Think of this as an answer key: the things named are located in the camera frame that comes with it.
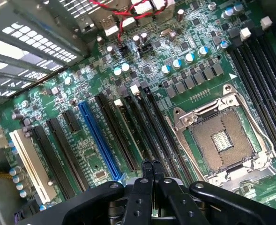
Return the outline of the RAM slot with black latch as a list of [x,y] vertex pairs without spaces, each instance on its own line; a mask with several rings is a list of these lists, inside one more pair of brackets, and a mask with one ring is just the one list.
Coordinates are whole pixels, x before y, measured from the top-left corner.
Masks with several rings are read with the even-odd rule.
[[179,147],[177,146],[172,134],[169,131],[169,128],[167,127],[165,119],[163,118],[163,114],[157,105],[157,102],[150,90],[150,87],[146,85],[145,87],[142,87],[142,89],[145,92],[145,96],[147,97],[148,102],[150,103],[151,108],[154,112],[154,115],[160,124],[159,126],[163,132],[161,136],[166,137],[168,143],[166,156],[170,163],[170,168],[172,169],[173,174],[176,175],[177,178],[183,178],[188,184],[191,184],[193,182],[193,177],[189,172],[183,156],[180,153]]
[[255,26],[253,21],[247,21],[243,24],[248,28],[251,36],[247,41],[256,62],[261,70],[263,80],[268,86],[271,94],[276,98],[276,58],[272,53],[271,47],[267,44],[266,38],[260,26]]
[[276,135],[276,109],[272,109],[269,101],[265,101],[261,96],[261,91],[257,89],[253,76],[249,72],[245,61],[237,49],[242,44],[243,41],[241,41],[238,37],[234,38],[229,47],[228,53],[233,59],[234,65],[236,66],[242,82],[251,96],[251,100],[254,103],[256,110],[259,112],[263,120],[265,128],[270,135]]

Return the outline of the RAM slot with grey latch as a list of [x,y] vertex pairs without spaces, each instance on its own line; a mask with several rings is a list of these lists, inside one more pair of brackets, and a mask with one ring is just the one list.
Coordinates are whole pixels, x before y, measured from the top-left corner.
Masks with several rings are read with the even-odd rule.
[[162,155],[160,154],[158,145],[154,140],[152,133],[149,130],[149,127],[146,124],[146,120],[143,118],[141,110],[136,104],[134,98],[129,94],[125,85],[121,85],[119,87],[119,92],[123,99],[126,101],[126,104],[129,106],[132,117],[134,118],[134,124],[137,126],[136,131],[142,138],[142,141],[148,147],[149,158],[160,160],[163,164],[164,169],[166,170],[166,166],[164,165],[165,161]]

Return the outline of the straight silver locking lever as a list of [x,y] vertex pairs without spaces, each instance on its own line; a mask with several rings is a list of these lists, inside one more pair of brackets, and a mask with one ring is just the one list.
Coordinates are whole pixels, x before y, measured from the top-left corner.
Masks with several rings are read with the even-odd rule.
[[171,130],[173,131],[173,133],[175,134],[175,136],[176,136],[180,146],[184,150],[187,158],[190,160],[190,163],[192,164],[192,166],[194,168],[194,171],[195,171],[195,174],[196,174],[198,180],[207,182],[208,179],[202,174],[202,172],[201,172],[201,170],[200,170],[200,168],[197,164],[197,161],[194,158],[194,155],[193,155],[187,141],[185,140],[185,137],[184,137],[183,133],[179,132],[178,130],[176,130],[173,127],[172,122],[171,122],[171,120],[169,119],[168,116],[165,116],[164,118],[165,118],[167,124],[169,125],[169,127],[171,128]]

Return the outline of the long black expansion slot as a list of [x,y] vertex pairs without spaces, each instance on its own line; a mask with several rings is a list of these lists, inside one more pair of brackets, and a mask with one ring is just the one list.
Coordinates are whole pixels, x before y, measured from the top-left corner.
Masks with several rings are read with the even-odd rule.
[[129,150],[129,144],[126,138],[123,136],[122,128],[117,121],[115,113],[111,108],[111,105],[107,100],[107,97],[102,92],[100,92],[95,96],[95,100],[105,118],[105,121],[108,124],[108,127],[113,135],[113,138],[117,143],[118,149],[120,150],[126,162],[126,165],[132,172],[137,171],[138,169],[137,162],[133,154]]
[[32,132],[42,152],[42,155],[45,158],[46,163],[49,166],[49,169],[53,175],[53,180],[55,180],[64,198],[67,200],[74,197],[75,191],[73,190],[43,127],[35,126],[32,129]]
[[84,172],[82,171],[76,156],[70,147],[70,144],[60,126],[57,118],[51,118],[46,121],[47,126],[58,143],[64,157],[67,160],[67,164],[75,178],[75,181],[79,189],[84,192],[90,188],[90,185],[86,179]]

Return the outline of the blue expansion slot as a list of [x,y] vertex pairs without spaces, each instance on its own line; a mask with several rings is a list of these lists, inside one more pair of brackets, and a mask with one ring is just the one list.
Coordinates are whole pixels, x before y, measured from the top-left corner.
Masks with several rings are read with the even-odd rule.
[[114,156],[112,155],[112,152],[92,113],[89,104],[86,101],[82,101],[78,104],[78,108],[80,113],[82,114],[82,117],[84,118],[84,121],[92,137],[94,138],[96,146],[98,147],[98,150],[102,155],[102,158],[112,176],[112,179],[118,181],[119,179],[121,179],[122,173],[119,169],[119,166],[116,163]]

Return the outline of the short black expansion slot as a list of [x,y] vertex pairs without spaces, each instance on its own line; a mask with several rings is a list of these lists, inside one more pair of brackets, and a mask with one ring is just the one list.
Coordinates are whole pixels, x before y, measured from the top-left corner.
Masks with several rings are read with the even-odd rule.
[[72,110],[63,111],[62,116],[71,133],[76,133],[81,130],[81,126]]

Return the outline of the white expansion slot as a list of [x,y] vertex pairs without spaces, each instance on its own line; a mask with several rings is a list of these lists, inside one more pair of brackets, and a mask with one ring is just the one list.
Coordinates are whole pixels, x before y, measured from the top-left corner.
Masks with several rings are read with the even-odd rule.
[[32,141],[26,138],[22,130],[9,133],[17,152],[24,164],[33,187],[42,203],[48,203],[57,196],[54,187],[48,185],[48,174],[35,150]]

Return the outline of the black pin header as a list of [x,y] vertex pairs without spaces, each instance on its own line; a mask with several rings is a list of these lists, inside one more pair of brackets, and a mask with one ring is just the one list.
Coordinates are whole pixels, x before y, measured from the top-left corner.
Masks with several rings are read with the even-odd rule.
[[153,50],[153,47],[150,43],[147,44],[147,45],[143,45],[143,46],[138,48],[139,54],[146,54],[148,52],[151,52],[152,50]]

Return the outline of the green PC motherboard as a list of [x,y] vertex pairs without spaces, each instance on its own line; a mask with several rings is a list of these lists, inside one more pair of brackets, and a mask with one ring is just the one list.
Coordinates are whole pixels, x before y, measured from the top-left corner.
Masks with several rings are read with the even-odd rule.
[[[222,12],[226,8],[232,8],[236,2],[243,4],[243,12],[224,20],[221,17]],[[118,182],[125,183],[131,178],[141,176],[143,160],[120,111],[114,104],[114,100],[120,98],[129,109],[119,92],[119,87],[122,84],[126,86],[135,101],[130,87],[136,84],[142,89],[148,85],[163,118],[168,116],[170,120],[174,119],[173,110],[176,107],[189,112],[222,97],[223,86],[230,84],[244,97],[252,116],[273,143],[272,167],[276,171],[276,135],[270,135],[265,128],[233,59],[228,53],[234,38],[246,41],[251,36],[250,30],[244,28],[243,24],[253,21],[255,26],[260,26],[262,18],[254,0],[175,0],[174,15],[169,20],[161,24],[151,22],[123,33],[119,42],[113,40],[96,42],[89,58],[2,103],[0,105],[0,128],[7,138],[9,147],[0,149],[0,153],[5,155],[9,169],[6,172],[0,172],[0,204],[4,208],[12,206],[14,220],[20,221],[66,200],[53,180],[53,175],[33,135],[32,129],[35,126],[43,127],[75,195],[82,192],[66,158],[47,126],[46,121],[51,118],[58,119],[90,188],[113,180],[79,111],[78,104],[82,101],[89,104],[119,166],[122,177]],[[218,51],[217,46],[222,41],[227,41],[229,46],[225,51]],[[153,50],[146,54],[139,54],[138,48],[149,43]],[[198,49],[204,45],[208,47],[209,52],[205,57],[201,57],[198,55]],[[187,53],[194,54],[193,63],[185,62]],[[181,59],[180,69],[174,69],[172,66],[175,59]],[[116,76],[113,73],[114,69],[121,68],[123,63],[130,65],[130,71],[122,71],[121,75]],[[168,75],[162,73],[163,65],[171,67],[171,72]],[[126,165],[96,103],[95,96],[100,92],[107,97],[115,113],[123,136],[129,144],[129,150],[137,162],[137,171],[132,172]],[[143,89],[142,93],[147,103],[150,104]],[[65,110],[74,112],[81,126],[80,131],[70,132],[62,116],[62,112]],[[194,168],[175,134],[168,124],[167,127],[179,147],[193,181],[198,180]],[[57,193],[57,196],[50,202],[43,204],[40,200],[9,135],[10,132],[18,129],[22,130],[25,137],[32,141],[48,174],[48,185],[54,187]],[[233,192],[276,209],[276,173],[256,182],[243,182],[240,188]]]

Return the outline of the metal USB port block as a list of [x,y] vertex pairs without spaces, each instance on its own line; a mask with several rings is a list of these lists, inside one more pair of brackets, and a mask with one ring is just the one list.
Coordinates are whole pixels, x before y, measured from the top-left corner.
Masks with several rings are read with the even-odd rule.
[[105,17],[100,21],[100,24],[107,38],[116,37],[119,33],[116,21],[112,15]]

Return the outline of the metal rear port block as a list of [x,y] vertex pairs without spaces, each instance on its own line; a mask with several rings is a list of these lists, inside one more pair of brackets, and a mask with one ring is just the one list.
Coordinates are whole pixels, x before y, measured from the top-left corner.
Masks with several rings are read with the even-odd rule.
[[75,20],[82,34],[86,34],[97,29],[94,22],[88,15],[81,15],[77,17]]

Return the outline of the grey metal PC case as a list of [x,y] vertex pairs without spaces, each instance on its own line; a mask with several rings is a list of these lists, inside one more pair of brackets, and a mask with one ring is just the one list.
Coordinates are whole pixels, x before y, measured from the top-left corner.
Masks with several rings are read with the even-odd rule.
[[[138,14],[131,0],[0,0],[0,105],[91,55],[102,40],[119,42],[122,22],[134,18],[140,28],[173,17],[175,0]],[[82,34],[76,22],[88,15],[96,30]],[[107,38],[100,21],[112,15],[119,33]]]

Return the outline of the CPU socket with metal frame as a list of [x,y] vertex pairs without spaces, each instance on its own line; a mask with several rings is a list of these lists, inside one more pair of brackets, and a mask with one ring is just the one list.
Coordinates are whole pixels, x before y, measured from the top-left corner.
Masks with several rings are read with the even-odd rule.
[[173,127],[183,133],[208,183],[229,191],[276,173],[274,145],[230,84],[223,96],[189,112],[176,107]]

